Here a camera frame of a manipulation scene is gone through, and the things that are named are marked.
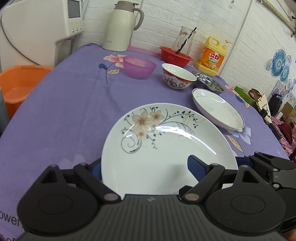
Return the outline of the white floral ceramic plate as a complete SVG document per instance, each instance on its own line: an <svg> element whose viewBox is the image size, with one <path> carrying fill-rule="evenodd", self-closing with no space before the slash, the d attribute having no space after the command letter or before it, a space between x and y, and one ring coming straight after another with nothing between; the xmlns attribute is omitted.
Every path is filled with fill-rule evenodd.
<svg viewBox="0 0 296 241"><path fill-rule="evenodd" d="M143 105L110 130L101 157L102 181L121 197L177 194L197 183L187 167L191 155L238 168L224 135L201 114L172 103Z"/></svg>

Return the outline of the white silver-rimmed plate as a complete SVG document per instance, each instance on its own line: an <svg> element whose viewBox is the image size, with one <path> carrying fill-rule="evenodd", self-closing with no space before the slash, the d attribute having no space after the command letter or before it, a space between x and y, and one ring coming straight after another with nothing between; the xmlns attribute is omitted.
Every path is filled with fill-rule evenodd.
<svg viewBox="0 0 296 241"><path fill-rule="evenodd" d="M192 91L193 101L204 117L230 131L242 132L245 122L241 114L225 99L202 88Z"/></svg>

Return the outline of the stainless steel bowl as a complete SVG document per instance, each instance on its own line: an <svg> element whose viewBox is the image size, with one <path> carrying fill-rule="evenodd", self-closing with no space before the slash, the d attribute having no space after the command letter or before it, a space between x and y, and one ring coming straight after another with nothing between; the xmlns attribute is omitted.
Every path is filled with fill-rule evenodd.
<svg viewBox="0 0 296 241"><path fill-rule="evenodd" d="M197 80L193 83L195 88L208 89L216 94L226 92L225 88L221 84L208 75L197 71L192 71L192 74L197 78Z"/></svg>

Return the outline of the white red patterned bowl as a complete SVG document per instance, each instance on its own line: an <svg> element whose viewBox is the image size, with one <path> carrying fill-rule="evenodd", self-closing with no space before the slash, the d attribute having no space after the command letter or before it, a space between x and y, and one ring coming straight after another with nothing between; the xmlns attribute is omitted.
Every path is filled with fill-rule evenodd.
<svg viewBox="0 0 296 241"><path fill-rule="evenodd" d="M186 89L197 80L193 73L177 65L163 63L162 70L163 80L173 89Z"/></svg>

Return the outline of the purple floral tablecloth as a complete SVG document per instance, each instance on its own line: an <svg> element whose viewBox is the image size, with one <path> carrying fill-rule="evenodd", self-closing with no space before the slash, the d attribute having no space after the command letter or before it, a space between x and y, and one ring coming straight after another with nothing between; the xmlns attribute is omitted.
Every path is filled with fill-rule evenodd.
<svg viewBox="0 0 296 241"><path fill-rule="evenodd" d="M161 59L147 79L107 74L110 54L88 44L59 64L30 93L1 136L1 235L23 234L16 206L51 164L70 169L101 157L112 126L128 111L149 103L196 109L192 88L175 90L163 81Z"/></svg>

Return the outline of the brown and white bag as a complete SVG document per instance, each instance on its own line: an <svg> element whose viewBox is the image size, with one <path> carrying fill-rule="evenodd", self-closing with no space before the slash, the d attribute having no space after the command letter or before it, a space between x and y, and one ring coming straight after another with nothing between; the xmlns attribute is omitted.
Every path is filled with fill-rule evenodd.
<svg viewBox="0 0 296 241"><path fill-rule="evenodd" d="M258 90L252 88L248 91L248 95L255 100L259 115L263 118L264 122L269 125L272 121L265 94L260 94Z"/></svg>

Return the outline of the green cardboard box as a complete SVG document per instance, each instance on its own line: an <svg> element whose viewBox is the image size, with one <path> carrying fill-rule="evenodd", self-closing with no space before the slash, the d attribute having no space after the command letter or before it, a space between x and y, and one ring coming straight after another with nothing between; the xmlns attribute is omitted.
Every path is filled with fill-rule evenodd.
<svg viewBox="0 0 296 241"><path fill-rule="evenodd" d="M247 104L251 105L252 107L256 107L256 101L251 98L243 89L236 86L234 90Z"/></svg>

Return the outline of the blue paper fan decoration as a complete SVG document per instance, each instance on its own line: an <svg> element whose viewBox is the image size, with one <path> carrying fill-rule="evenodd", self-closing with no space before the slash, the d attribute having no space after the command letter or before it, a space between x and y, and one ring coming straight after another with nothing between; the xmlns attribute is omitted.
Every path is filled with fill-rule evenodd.
<svg viewBox="0 0 296 241"><path fill-rule="evenodd" d="M278 50L271 59L270 72L273 77L278 77L281 82L285 82L290 74L292 57L284 50Z"/></svg>

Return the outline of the yellow dish soap bottle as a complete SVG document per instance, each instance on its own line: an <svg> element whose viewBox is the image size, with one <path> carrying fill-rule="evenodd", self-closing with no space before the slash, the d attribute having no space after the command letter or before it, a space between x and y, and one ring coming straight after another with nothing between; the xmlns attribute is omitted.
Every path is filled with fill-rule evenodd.
<svg viewBox="0 0 296 241"><path fill-rule="evenodd" d="M228 44L232 45L233 43L225 40L223 44L218 38L209 36L196 62L197 70L209 76L217 75L227 55Z"/></svg>

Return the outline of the purple plastic bowl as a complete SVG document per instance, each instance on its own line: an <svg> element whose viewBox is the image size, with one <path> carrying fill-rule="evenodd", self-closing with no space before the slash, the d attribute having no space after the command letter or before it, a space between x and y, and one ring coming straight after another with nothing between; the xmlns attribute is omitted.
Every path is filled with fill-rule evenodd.
<svg viewBox="0 0 296 241"><path fill-rule="evenodd" d="M156 68L156 64L144 57L125 56L123 58L123 72L134 79L148 78Z"/></svg>

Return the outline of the red plastic colander basket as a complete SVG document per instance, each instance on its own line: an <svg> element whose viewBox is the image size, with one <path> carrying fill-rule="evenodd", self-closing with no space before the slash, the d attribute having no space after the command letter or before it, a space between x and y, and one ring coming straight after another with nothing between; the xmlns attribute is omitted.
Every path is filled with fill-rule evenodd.
<svg viewBox="0 0 296 241"><path fill-rule="evenodd" d="M166 63L177 65L183 68L188 65L189 62L193 61L192 57L183 53L176 54L176 52L169 47L160 46L159 48L161 49L161 59Z"/></svg>

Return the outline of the cream thermos jug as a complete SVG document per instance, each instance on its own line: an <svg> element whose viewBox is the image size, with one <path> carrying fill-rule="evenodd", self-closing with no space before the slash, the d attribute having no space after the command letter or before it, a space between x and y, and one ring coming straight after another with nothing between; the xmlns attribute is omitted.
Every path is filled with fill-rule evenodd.
<svg viewBox="0 0 296 241"><path fill-rule="evenodd" d="M132 33L140 28L144 20L144 12L137 8L138 3L118 1L106 26L102 48L124 52L130 45Z"/></svg>

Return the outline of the white water dispenser machine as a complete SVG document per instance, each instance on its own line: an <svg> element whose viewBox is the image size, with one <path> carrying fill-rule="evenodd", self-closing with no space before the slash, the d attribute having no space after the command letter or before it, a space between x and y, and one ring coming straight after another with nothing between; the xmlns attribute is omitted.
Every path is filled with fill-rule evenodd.
<svg viewBox="0 0 296 241"><path fill-rule="evenodd" d="M81 1L17 1L1 11L1 69L56 67L83 32Z"/></svg>

